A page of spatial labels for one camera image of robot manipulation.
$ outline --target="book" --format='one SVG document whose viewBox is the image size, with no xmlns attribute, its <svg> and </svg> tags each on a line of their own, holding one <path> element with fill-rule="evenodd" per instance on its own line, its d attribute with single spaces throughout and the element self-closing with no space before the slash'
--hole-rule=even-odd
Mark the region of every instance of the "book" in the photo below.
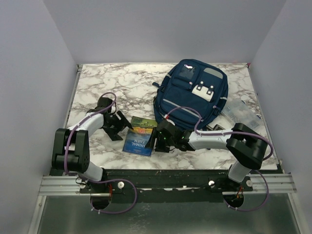
<svg viewBox="0 0 312 234">
<path fill-rule="evenodd" d="M 157 122 L 152 119 L 133 116 L 131 125 L 133 130 L 128 130 L 122 150 L 132 154 L 151 156 L 152 149 L 145 149 L 145 145 L 150 139 L 153 128 L 157 127 Z"/>
</svg>

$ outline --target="white wall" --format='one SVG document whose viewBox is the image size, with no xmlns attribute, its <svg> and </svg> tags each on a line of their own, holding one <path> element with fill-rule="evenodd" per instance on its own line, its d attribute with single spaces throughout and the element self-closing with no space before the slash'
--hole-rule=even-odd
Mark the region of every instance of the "white wall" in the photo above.
<svg viewBox="0 0 312 234">
<path fill-rule="evenodd" d="M 285 0 L 44 0 L 77 63 L 250 62 Z"/>
<path fill-rule="evenodd" d="M 27 233 L 77 66 L 41 0 L 0 5 L 0 233 Z"/>
<path fill-rule="evenodd" d="M 288 0 L 251 64 L 279 158 L 312 230 L 312 1 Z"/>
</svg>

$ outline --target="white marble table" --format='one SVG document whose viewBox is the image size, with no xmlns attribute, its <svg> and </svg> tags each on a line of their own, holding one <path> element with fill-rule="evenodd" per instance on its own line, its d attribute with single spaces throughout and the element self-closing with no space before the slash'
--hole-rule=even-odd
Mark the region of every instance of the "white marble table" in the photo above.
<svg viewBox="0 0 312 234">
<path fill-rule="evenodd" d="M 152 82 L 161 83 L 175 64 L 85 64 L 78 82 L 68 126 L 76 124 L 89 109 L 96 106 L 101 94 L 111 91 L 117 95 L 117 108 L 128 120 L 131 116 L 154 119 L 153 98 L 157 88 Z M 214 64 L 228 76 L 229 96 L 241 98 L 256 114 L 261 115 L 246 64 Z M 210 125 L 231 128 L 223 115 Z M 125 139 L 128 129 L 119 135 Z M 258 133 L 267 137 L 264 123 Z M 123 141 L 111 141 L 103 130 L 90 137 L 90 158 L 97 166 L 110 169 L 228 169 L 235 162 L 234 156 L 224 150 L 197 150 L 167 154 L 152 152 L 151 157 L 122 151 Z M 272 157 L 263 162 L 262 169 L 276 169 Z"/>
</svg>

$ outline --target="screw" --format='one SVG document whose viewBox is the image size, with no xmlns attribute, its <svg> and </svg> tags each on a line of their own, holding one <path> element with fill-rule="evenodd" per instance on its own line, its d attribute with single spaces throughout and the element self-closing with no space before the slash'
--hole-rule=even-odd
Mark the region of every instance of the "screw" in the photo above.
<svg viewBox="0 0 312 234">
<path fill-rule="evenodd" d="M 246 185 L 247 185 L 248 187 L 252 187 L 252 186 L 253 186 L 253 182 L 252 182 L 251 180 L 247 180 L 247 181 L 246 181 Z"/>
<path fill-rule="evenodd" d="M 214 182 L 213 180 L 210 180 L 210 181 L 208 182 L 208 185 L 209 185 L 211 188 L 213 188 L 213 187 L 215 186 L 215 182 Z"/>
<path fill-rule="evenodd" d="M 121 181 L 118 183 L 117 186 L 118 186 L 118 188 L 122 189 L 125 186 L 125 184 L 124 184 L 124 182 Z"/>
</svg>

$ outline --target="navy blue backpack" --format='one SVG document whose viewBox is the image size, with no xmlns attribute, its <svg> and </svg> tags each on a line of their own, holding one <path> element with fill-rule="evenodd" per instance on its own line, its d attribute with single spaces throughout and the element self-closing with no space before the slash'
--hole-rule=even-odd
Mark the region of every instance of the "navy blue backpack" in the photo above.
<svg viewBox="0 0 312 234">
<path fill-rule="evenodd" d="M 198 129 L 206 129 L 223 109 L 228 97 L 228 77 L 220 69 L 195 59 L 184 59 L 166 76 L 154 99 L 154 114 L 160 123 L 175 107 L 197 110 L 201 117 Z M 169 119 L 180 129 L 194 128 L 198 115 L 187 109 L 173 111 Z"/>
</svg>

